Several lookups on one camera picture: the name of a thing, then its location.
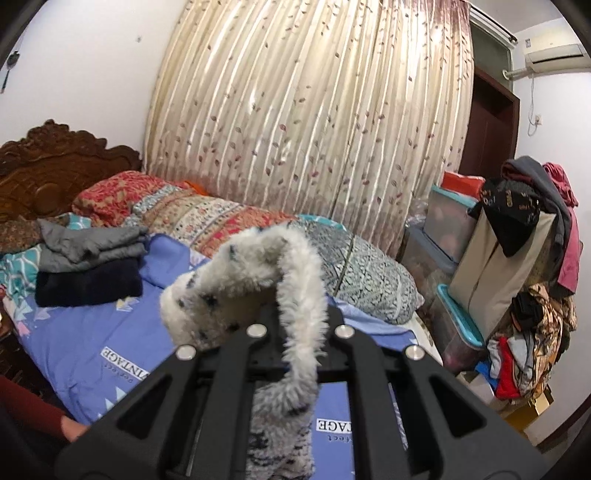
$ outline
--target headboard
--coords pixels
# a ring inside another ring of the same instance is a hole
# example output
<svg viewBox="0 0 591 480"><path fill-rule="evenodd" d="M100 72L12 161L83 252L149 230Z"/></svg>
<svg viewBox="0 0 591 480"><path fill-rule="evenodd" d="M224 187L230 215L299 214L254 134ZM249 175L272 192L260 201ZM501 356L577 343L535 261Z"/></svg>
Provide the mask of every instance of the headboard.
<svg viewBox="0 0 591 480"><path fill-rule="evenodd" d="M120 171L139 170L139 152L48 120L0 147L0 222L58 215L84 189Z"/></svg>

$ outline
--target teal lid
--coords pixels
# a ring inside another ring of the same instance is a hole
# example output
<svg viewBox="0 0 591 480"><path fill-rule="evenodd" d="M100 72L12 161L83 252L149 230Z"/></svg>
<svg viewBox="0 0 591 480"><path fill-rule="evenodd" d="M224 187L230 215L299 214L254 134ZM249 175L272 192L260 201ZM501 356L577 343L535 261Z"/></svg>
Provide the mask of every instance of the teal lid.
<svg viewBox="0 0 591 480"><path fill-rule="evenodd" d="M474 321L468 312L459 306L456 301L449 296L449 293L447 292L447 285L445 285L445 283L440 283L437 286L437 295L439 295L439 298L443 304L452 314L452 319L464 337L464 340L476 348L484 348L485 343L480 330L474 324Z"/></svg>
<svg viewBox="0 0 591 480"><path fill-rule="evenodd" d="M476 199L470 197L469 195L464 195L463 193L452 192L451 190L442 189L437 185L433 185L431 190L437 192L440 195L446 196L449 199L455 200L456 202L461 203L466 208L472 208L476 204Z"/></svg>

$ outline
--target black hanging object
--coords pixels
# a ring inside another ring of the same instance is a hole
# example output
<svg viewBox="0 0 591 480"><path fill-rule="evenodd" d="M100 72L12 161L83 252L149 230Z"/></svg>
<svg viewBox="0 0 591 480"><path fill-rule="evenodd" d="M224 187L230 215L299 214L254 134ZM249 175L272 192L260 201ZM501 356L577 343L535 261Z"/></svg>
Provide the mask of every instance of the black hanging object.
<svg viewBox="0 0 591 480"><path fill-rule="evenodd" d="M546 472L542 455L424 350L380 348L343 330L339 309L328 313L318 380L348 384L356 479L539 480ZM201 355L180 347L62 451L58 479L243 480L255 383L286 369L277 305L265 306L259 323L262 337L240 329Z"/></svg>
<svg viewBox="0 0 591 480"><path fill-rule="evenodd" d="M0 94L4 93L6 90L6 84L8 83L8 75L10 75L10 71L12 68L17 64L18 59L21 57L21 54L17 51L13 51L6 60L6 68L8 71L6 72L6 76L4 77L4 82L2 83L2 89L0 90Z"/></svg>

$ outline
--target brown patterned pillow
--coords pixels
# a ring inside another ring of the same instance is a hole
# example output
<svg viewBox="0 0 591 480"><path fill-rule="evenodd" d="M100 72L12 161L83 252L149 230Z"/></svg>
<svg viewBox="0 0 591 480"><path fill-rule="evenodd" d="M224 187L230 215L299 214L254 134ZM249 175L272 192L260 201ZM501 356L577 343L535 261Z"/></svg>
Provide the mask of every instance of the brown patterned pillow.
<svg viewBox="0 0 591 480"><path fill-rule="evenodd" d="M65 214L46 218L46 220L68 226L70 216ZM28 248L40 244L42 240L36 220L26 220L20 217L18 220L0 223L0 255L24 252Z"/></svg>

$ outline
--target red patterned pillow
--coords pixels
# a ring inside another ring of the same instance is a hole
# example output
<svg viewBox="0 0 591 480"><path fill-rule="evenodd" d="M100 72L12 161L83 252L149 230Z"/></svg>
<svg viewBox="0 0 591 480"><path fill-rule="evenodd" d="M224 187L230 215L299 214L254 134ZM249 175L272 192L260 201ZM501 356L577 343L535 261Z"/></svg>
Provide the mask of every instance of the red patterned pillow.
<svg viewBox="0 0 591 480"><path fill-rule="evenodd" d="M90 217L93 226L119 226L134 204L168 184L139 171L123 171L80 192L72 203L72 211Z"/></svg>

